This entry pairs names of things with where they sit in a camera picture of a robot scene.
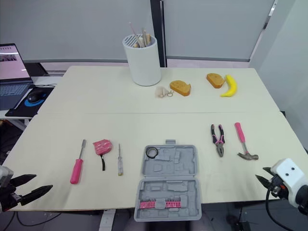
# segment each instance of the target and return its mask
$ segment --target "computer mouse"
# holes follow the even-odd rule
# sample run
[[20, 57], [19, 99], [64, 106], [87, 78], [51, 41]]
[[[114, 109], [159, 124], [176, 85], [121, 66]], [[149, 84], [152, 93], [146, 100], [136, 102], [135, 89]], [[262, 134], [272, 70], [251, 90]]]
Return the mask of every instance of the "computer mouse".
[[30, 92], [27, 96], [27, 100], [29, 101], [29, 103], [35, 103], [39, 100], [44, 99], [44, 96], [46, 95], [46, 93], [42, 90], [36, 90], [34, 92]]

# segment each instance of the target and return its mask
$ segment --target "pink hammer handle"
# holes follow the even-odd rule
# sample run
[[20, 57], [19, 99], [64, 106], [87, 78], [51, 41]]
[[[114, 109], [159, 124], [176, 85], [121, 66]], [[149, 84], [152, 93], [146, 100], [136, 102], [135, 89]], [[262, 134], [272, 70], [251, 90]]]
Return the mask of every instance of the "pink hammer handle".
[[71, 184], [77, 184], [79, 182], [79, 177], [80, 177], [80, 172], [81, 172], [81, 167], [82, 167], [82, 159], [77, 159], [74, 165], [73, 173], [71, 176]]
[[236, 128], [237, 134], [240, 138], [240, 141], [242, 143], [245, 142], [245, 136], [244, 136], [244, 133], [242, 131], [241, 124], [239, 122], [235, 123], [235, 128]]

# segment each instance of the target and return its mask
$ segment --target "mouse pad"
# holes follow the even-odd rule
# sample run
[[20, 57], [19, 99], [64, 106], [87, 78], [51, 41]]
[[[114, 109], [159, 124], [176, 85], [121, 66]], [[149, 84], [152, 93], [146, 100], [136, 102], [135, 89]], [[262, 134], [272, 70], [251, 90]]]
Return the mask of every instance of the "mouse pad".
[[46, 98], [49, 96], [53, 88], [33, 88], [30, 93], [35, 91], [43, 91], [42, 99], [37, 102], [30, 103], [25, 97], [20, 104], [15, 109], [10, 109], [5, 116], [25, 116], [25, 117], [33, 117], [38, 113], [39, 108], [45, 102]]

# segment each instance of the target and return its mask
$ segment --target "toy bread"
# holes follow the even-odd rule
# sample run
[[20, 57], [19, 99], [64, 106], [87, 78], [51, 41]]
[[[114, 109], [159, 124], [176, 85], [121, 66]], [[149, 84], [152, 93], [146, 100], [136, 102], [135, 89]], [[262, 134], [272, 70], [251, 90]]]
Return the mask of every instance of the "toy bread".
[[191, 93], [191, 85], [181, 80], [172, 81], [170, 88], [183, 96], [188, 96]]
[[214, 88], [221, 88], [225, 80], [216, 73], [209, 73], [206, 76], [206, 79], [212, 84]]

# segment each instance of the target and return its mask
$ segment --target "hammer head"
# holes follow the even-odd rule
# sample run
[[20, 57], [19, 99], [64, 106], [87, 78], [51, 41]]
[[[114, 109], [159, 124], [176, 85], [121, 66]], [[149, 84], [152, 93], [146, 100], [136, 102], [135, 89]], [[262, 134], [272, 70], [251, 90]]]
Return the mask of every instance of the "hammer head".
[[238, 155], [245, 160], [258, 160], [259, 159], [258, 155], [251, 155], [250, 153], [246, 153], [246, 154], [238, 153]]

